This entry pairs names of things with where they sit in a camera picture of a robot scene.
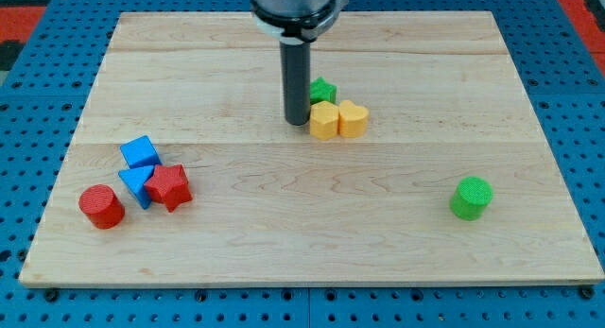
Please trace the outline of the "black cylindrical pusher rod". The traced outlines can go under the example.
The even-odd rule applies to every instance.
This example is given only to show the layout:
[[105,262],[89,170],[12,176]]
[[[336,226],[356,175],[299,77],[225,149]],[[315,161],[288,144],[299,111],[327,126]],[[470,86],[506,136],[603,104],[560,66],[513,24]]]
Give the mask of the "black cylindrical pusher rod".
[[310,116],[310,44],[280,43],[285,120],[302,126]]

